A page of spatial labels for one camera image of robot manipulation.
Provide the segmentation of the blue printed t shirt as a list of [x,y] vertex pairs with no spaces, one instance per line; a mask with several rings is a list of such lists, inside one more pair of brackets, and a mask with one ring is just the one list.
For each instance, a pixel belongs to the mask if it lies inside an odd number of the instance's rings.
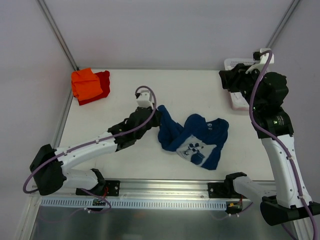
[[221,118],[206,121],[194,113],[181,125],[172,119],[164,105],[157,110],[162,114],[157,136],[162,149],[175,152],[200,168],[216,170],[228,139],[229,123]]

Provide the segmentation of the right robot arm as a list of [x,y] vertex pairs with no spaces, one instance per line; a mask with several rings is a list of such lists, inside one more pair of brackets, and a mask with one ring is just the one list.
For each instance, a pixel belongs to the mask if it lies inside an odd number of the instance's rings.
[[291,119],[282,108],[289,92],[287,78],[267,72],[258,80],[260,71],[247,73],[247,69],[239,63],[231,70],[219,71],[219,76],[223,89],[241,93],[247,102],[253,99],[249,114],[270,161],[276,190],[268,190],[245,173],[236,172],[225,177],[224,193],[230,198],[243,195],[258,205],[270,226],[319,215],[320,205],[310,197],[298,168]]

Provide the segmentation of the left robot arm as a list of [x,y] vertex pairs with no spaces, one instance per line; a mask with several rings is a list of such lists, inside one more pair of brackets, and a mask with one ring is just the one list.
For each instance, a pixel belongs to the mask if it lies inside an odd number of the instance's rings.
[[29,167],[36,191],[48,196],[62,188],[71,188],[78,196],[102,196],[108,187],[102,173],[96,168],[84,171],[75,167],[131,147],[148,130],[159,127],[161,117],[156,108],[137,107],[129,117],[88,142],[60,148],[43,145]]

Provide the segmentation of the white t shirt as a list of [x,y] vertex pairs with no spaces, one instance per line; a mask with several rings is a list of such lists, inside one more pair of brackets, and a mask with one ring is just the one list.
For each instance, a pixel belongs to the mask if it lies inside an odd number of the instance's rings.
[[234,92],[232,95],[233,95],[233,101],[238,106],[242,106],[243,108],[248,106],[246,99],[242,96],[240,92]]

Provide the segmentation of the white plastic basket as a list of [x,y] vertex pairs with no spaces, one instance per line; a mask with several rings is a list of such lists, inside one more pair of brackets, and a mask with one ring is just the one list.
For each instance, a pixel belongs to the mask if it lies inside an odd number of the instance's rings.
[[[251,58],[227,58],[224,60],[224,69],[226,71],[233,69],[237,64],[244,64],[245,66],[251,66],[255,64],[255,61]],[[249,111],[249,104],[243,98],[240,92],[230,92],[231,107],[235,111]]]

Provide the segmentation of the red folded t shirt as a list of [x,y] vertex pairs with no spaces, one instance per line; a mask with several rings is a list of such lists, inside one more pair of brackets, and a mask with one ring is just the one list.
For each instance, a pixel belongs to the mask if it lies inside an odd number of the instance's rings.
[[110,72],[100,71],[94,75],[99,80],[100,89],[98,89],[98,82],[96,80],[81,82],[80,96],[77,99],[80,106],[106,98],[110,94]]

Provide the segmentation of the orange folded t shirt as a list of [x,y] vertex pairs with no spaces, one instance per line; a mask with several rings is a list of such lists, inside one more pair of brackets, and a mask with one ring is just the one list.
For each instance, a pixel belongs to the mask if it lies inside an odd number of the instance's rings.
[[91,68],[84,68],[71,74],[71,89],[78,101],[88,100],[103,93],[100,79]]

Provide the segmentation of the aluminium front rail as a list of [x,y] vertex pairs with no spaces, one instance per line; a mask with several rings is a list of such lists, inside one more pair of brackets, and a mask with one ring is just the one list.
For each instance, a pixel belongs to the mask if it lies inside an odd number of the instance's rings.
[[[32,194],[39,192],[42,196],[51,195],[60,189],[75,189],[88,184],[90,181],[95,181],[97,179],[102,179],[103,177],[83,177],[83,178],[71,178],[62,177],[57,179],[47,179],[38,180],[35,182],[36,188],[27,190],[28,183],[26,182],[23,186],[23,191],[27,194]],[[231,199],[239,198],[241,195],[248,197],[249,193],[244,190],[236,190],[233,186],[234,177],[232,175],[227,175],[226,179],[223,181],[205,181],[205,180],[150,180],[150,179],[114,179],[120,181],[119,196],[123,196],[127,191],[136,191],[147,194],[155,193],[185,193],[188,196],[191,194],[195,195],[205,195],[208,196],[208,183],[223,182],[228,184],[232,190]]]

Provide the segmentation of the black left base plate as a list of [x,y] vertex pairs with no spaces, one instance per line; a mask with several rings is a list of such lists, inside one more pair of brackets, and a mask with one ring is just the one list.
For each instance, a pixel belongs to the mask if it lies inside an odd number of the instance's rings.
[[75,194],[77,196],[89,196],[93,194],[99,197],[118,197],[120,185],[121,182],[119,180],[98,178],[95,181],[90,181],[76,188]]

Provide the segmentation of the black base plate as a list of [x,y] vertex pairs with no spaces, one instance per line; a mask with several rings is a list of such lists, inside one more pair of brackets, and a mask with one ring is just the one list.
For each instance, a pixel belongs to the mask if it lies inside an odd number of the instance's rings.
[[89,196],[93,194],[99,197],[118,197],[120,185],[121,182],[119,180],[98,178],[95,181],[90,181],[76,188],[75,194],[77,196]]
[[231,187],[224,182],[209,182],[207,184],[208,197],[210,199],[215,198],[227,198],[230,199],[233,196]]

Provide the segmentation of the left aluminium corner post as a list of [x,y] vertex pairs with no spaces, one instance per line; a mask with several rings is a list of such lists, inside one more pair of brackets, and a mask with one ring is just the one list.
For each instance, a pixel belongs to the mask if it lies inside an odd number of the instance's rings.
[[38,4],[40,10],[42,11],[46,21],[48,22],[59,46],[61,47],[67,61],[69,62],[69,64],[71,65],[72,69],[74,71],[78,71],[79,70],[79,66],[77,65],[47,3],[45,0],[36,0],[36,3]]

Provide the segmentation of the aluminium corner post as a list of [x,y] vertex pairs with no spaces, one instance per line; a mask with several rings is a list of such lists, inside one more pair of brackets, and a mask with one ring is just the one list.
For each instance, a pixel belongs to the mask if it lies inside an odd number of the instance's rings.
[[45,0],[36,0],[36,3],[38,4],[40,10],[42,11],[46,21],[48,22],[59,46],[61,47],[67,61],[69,62],[69,64],[71,65],[72,69],[74,71],[78,71],[79,70],[79,66],[77,65],[47,3]]
[[285,29],[286,25],[289,23],[291,17],[294,15],[295,11],[298,9],[299,5],[301,4],[302,0],[292,0],[284,12],[281,20],[279,21],[278,25],[276,26],[275,30],[273,31],[270,39],[268,40],[266,47],[272,49],[277,40],[280,38],[283,30]]

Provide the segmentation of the right aluminium corner post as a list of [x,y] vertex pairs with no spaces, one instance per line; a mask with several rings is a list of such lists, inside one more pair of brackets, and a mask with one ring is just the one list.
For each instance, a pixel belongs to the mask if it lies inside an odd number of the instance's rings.
[[286,25],[289,23],[291,17],[294,15],[295,11],[298,9],[299,5],[301,4],[302,0],[292,0],[284,12],[281,20],[279,21],[278,25],[276,26],[275,30],[273,31],[270,39],[268,40],[266,47],[272,49],[277,40],[280,38],[283,30],[285,29]]

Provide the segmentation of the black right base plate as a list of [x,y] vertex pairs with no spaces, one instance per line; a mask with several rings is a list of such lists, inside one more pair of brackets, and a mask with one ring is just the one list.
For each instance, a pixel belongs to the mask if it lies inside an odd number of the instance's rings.
[[209,182],[207,184],[208,197],[210,199],[215,198],[227,198],[230,199],[233,196],[231,187],[224,182]]

